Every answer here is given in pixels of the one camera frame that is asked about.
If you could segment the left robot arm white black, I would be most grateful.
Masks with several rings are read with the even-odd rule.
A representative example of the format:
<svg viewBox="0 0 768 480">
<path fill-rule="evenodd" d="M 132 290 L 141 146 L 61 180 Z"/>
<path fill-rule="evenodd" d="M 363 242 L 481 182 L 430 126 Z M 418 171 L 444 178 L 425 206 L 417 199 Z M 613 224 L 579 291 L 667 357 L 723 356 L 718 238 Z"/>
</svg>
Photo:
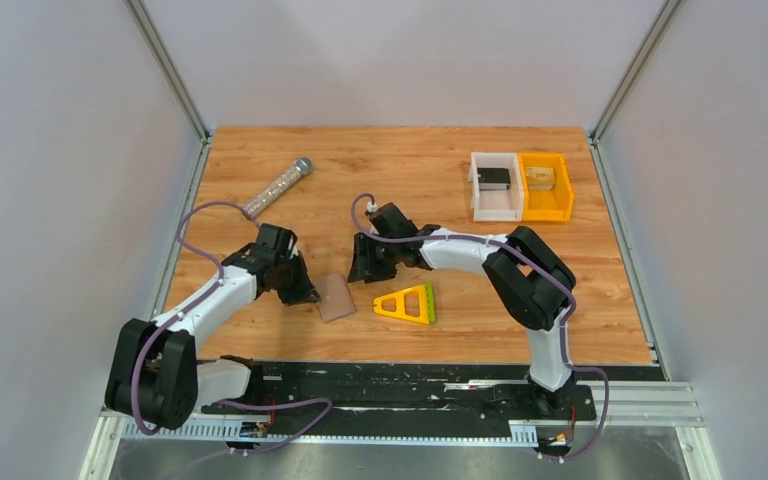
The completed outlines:
<svg viewBox="0 0 768 480">
<path fill-rule="evenodd" d="M 202 363 L 199 349 L 233 314 L 274 292 L 286 306 L 316 303 L 298 237 L 263 224 L 256 239 L 219 262 L 211 279 L 183 303 L 120 330 L 104 404 L 140 421 L 146 433 L 181 427 L 191 413 L 243 397 L 253 368 L 231 356 Z"/>
</svg>

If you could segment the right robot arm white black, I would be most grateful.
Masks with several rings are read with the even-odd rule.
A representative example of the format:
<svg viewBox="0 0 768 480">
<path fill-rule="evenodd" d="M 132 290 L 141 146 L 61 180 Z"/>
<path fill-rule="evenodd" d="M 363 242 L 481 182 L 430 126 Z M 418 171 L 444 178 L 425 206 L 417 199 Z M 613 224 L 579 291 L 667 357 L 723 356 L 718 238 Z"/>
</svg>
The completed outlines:
<svg viewBox="0 0 768 480">
<path fill-rule="evenodd" d="M 475 235 L 427 224 L 418 228 L 392 203 L 368 205 L 371 227 L 353 239 L 350 282 L 394 278 L 399 266 L 456 270 L 489 280 L 510 317 L 524 327 L 533 402 L 544 413 L 568 408 L 575 386 L 566 323 L 576 307 L 576 278 L 529 227 L 509 234 Z"/>
</svg>

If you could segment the pink leather card holder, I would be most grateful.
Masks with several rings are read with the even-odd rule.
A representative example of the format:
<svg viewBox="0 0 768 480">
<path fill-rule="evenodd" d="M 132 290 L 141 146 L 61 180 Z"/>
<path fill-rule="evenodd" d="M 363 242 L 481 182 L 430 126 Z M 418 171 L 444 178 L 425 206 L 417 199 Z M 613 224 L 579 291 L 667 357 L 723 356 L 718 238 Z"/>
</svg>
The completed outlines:
<svg viewBox="0 0 768 480">
<path fill-rule="evenodd" d="M 356 313 L 356 306 L 346 278 L 339 273 L 318 278 L 314 286 L 320 296 L 318 310 L 324 323 Z"/>
</svg>

